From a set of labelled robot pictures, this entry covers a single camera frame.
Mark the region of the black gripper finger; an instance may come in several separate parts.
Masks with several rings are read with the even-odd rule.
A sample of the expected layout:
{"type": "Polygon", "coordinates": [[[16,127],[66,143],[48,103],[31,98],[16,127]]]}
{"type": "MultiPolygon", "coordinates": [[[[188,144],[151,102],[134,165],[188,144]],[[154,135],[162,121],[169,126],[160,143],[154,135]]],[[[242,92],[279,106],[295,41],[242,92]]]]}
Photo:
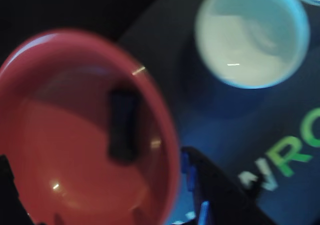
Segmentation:
{"type": "Polygon", "coordinates": [[[34,225],[19,199],[14,174],[5,155],[0,156],[0,224],[34,225]]]}
{"type": "Polygon", "coordinates": [[[257,205],[265,181],[257,176],[249,188],[241,188],[203,153],[191,146],[181,148],[181,169],[192,192],[195,217],[188,225],[273,225],[257,205]]]}

